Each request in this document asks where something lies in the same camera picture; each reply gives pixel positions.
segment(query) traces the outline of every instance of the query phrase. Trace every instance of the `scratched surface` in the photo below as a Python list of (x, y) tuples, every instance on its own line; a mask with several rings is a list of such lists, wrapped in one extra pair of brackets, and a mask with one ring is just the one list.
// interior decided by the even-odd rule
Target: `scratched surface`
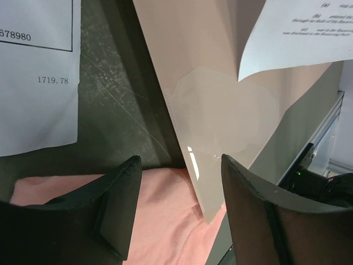
[[(116, 9), (114, 1), (103, 2)], [(78, 142), (1, 157), (0, 199), (9, 198), (18, 178), (106, 172), (132, 155), (141, 156), (144, 168), (183, 166), (153, 72), (142, 82), (140, 69), (153, 67), (134, 62), (130, 41), (119, 32), (125, 27), (119, 12), (108, 9), (99, 0), (82, 0)]]

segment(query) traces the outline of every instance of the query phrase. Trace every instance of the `beige board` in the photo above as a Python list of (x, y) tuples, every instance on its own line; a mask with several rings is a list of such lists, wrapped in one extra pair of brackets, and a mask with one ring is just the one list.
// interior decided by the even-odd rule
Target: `beige board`
[(238, 82), (242, 51), (264, 1), (133, 2), (196, 195), (211, 221), (224, 202), (221, 155), (249, 168), (285, 111), (329, 63)]

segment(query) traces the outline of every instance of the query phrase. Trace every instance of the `white paper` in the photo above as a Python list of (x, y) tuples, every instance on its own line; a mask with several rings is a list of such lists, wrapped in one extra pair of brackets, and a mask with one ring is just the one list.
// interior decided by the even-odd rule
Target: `white paper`
[(0, 1), (0, 156), (77, 141), (81, 0)]
[(267, 0), (239, 69), (254, 73), (353, 59), (353, 0)]

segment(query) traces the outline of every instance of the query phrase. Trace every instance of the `number 1719.78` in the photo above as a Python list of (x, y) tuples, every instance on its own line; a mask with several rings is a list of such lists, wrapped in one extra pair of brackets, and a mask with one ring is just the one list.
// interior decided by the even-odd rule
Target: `number 1719.78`
[(38, 83), (44, 84), (68, 84), (67, 78), (55, 78), (55, 77), (46, 77), (46, 76), (39, 76)]

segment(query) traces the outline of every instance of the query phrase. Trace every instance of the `pink fabric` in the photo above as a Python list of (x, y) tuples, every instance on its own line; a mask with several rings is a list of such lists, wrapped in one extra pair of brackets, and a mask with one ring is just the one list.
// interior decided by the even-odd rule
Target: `pink fabric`
[[(100, 176), (21, 179), (11, 203), (43, 204)], [(223, 206), (212, 223), (206, 224), (185, 169), (144, 171), (124, 265), (204, 265), (225, 212)]]

